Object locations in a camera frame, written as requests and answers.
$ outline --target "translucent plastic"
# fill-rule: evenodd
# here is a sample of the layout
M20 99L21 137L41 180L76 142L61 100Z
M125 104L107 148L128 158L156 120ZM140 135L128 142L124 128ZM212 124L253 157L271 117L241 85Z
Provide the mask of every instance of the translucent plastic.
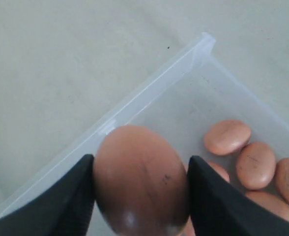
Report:
M289 126L211 55L214 44L215 39L204 33L184 48L4 202L0 216L39 195L85 153L95 153L106 134L127 123L144 125L162 135L185 163L191 155L200 155L221 164L241 191L235 156L217 157L203 147L202 137L210 125L227 118L241 119L252 129L251 141L268 143L278 159L289 157ZM273 184L267 189L275 193ZM88 235L114 235L97 208Z

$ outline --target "clear plastic container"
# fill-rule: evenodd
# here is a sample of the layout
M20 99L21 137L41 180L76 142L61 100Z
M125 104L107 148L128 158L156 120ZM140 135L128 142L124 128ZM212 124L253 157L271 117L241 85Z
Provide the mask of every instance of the clear plastic container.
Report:
M215 39L203 33L184 48L0 205L0 217L45 191L84 154L95 153L111 130L128 123L146 126L162 135L185 163L192 155L220 163L240 191L244 189L235 176L235 156L217 157L202 145L210 125L227 118L241 119L252 129L251 141L268 143L278 159L289 157L289 126L211 55L214 44ZM273 184L267 190L275 193ZM97 207L88 235L114 235Z

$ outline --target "plastic box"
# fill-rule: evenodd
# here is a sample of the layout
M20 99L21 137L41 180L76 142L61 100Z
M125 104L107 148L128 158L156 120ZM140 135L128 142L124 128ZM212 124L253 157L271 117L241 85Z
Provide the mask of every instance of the plastic box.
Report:
M202 137L210 125L227 118L241 119L252 129L251 141L267 142L278 159L289 157L289 126L211 55L214 44L215 39L203 33L184 48L0 205L0 217L38 196L85 153L95 153L111 130L127 123L162 135L184 163L193 154L220 163L241 191L244 189L235 177L235 156L217 157L203 147ZM269 191L274 192L272 184ZM88 235L114 235L97 207L91 225Z

